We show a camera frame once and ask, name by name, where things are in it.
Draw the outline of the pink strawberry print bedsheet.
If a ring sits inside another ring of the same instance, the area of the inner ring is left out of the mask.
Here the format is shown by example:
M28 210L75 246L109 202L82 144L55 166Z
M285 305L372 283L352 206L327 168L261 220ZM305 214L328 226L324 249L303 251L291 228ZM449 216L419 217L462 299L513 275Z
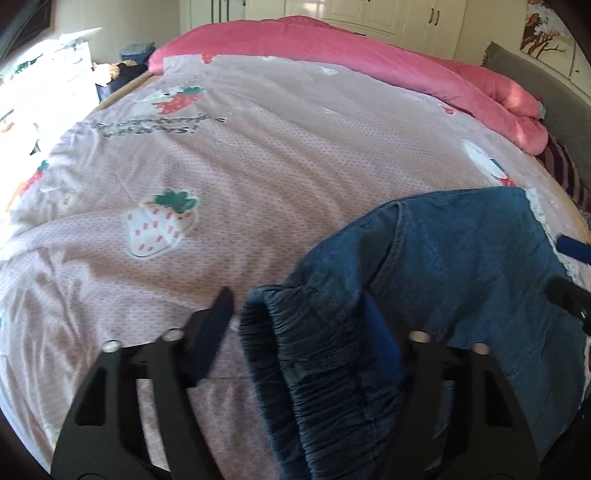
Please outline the pink strawberry print bedsheet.
M1 217L2 411L48 468L102 345L150 342L228 287L235 317L190 400L225 477L286 479L240 340L246 295L384 204L501 186L536 193L565 278L588 286L554 247L590 236L574 202L469 113L334 64L172 57L72 127Z

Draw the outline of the floral wall picture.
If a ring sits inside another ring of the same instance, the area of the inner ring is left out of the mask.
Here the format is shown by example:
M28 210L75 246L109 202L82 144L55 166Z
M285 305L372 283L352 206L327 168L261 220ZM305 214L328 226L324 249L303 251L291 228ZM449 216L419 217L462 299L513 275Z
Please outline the floral wall picture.
M566 25L549 7L529 5L520 50L539 59L543 53L567 53L572 36Z

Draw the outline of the grey upholstered headboard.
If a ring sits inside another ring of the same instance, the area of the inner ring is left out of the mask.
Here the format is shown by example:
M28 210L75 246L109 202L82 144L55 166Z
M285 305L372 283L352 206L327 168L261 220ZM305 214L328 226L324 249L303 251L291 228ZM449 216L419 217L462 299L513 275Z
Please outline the grey upholstered headboard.
M504 75L534 96L541 97L547 112L545 125L562 140L579 162L590 158L590 103L551 74L491 42L483 65Z

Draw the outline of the striped purple pillow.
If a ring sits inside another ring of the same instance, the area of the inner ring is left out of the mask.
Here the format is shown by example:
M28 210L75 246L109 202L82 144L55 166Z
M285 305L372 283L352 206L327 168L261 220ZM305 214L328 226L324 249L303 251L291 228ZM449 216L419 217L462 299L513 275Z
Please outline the striped purple pillow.
M583 181L566 145L552 134L543 152L536 156L541 165L584 212L590 212L590 189Z

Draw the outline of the blue denim lace-trimmed pants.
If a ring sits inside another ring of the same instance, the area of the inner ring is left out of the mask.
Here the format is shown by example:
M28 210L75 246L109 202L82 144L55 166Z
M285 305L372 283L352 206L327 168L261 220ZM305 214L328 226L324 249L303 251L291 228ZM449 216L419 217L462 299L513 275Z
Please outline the blue denim lace-trimmed pants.
M501 186L384 204L250 291L239 335L283 477L370 477L403 418L412 331L488 345L544 456L589 383L581 324L545 294L567 276L536 193Z

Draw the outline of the white dresser with clutter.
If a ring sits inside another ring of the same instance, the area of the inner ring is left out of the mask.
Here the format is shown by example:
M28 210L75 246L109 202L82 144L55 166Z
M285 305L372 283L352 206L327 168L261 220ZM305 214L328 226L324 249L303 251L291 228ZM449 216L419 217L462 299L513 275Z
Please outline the white dresser with clutter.
M4 70L1 113L18 124L32 125L41 150L99 104L89 40L91 28L44 39L25 50Z

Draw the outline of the pink fleece blanket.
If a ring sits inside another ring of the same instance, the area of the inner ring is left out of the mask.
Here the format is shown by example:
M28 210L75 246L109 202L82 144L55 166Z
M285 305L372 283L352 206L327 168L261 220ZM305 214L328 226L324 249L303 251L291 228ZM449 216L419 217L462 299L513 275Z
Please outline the pink fleece blanket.
M508 77L485 67L363 38L311 17L236 20L197 27L158 48L148 60L150 73L162 74L164 60L179 55L273 56L344 66L442 100L532 156L540 154L548 142L537 99Z

